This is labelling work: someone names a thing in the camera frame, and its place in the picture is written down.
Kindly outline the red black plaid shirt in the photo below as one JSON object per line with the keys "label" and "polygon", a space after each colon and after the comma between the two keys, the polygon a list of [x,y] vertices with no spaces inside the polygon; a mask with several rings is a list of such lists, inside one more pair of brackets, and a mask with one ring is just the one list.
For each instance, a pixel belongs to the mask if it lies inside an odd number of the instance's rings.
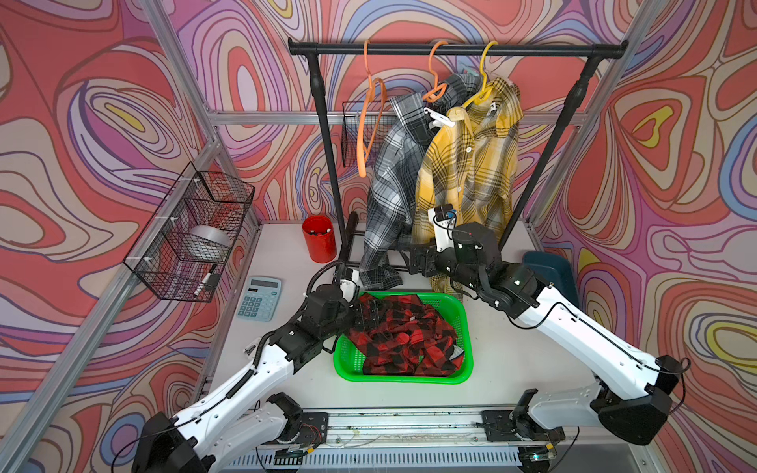
{"label": "red black plaid shirt", "polygon": [[457,331],[432,305],[415,294],[371,296],[378,303],[378,328],[348,332],[365,356],[361,374],[447,378],[462,368],[465,352]]}

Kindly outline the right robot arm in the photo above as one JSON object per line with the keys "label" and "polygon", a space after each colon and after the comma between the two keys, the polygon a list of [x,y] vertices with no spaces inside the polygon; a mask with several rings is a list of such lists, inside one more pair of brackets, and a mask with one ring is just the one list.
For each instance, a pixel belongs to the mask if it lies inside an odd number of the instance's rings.
{"label": "right robot arm", "polygon": [[633,347],[528,266],[504,261],[497,238],[484,226],[454,228],[445,220],[435,234],[406,250],[409,273],[449,277],[516,328],[546,335],[593,373],[585,387],[526,390],[510,414],[516,435],[535,439],[564,427],[601,426],[632,445],[652,442],[675,409],[671,396],[685,372],[682,362]]}

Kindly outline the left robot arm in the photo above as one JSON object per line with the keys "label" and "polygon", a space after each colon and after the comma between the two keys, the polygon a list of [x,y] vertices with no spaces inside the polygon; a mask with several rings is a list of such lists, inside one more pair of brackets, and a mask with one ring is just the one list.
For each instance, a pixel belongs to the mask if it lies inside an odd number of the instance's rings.
{"label": "left robot arm", "polygon": [[257,343],[250,362],[172,417],[148,420],[136,443],[134,472],[219,472],[271,441],[299,439],[303,410],[278,386],[360,317],[359,286],[349,280],[307,293],[299,311]]}

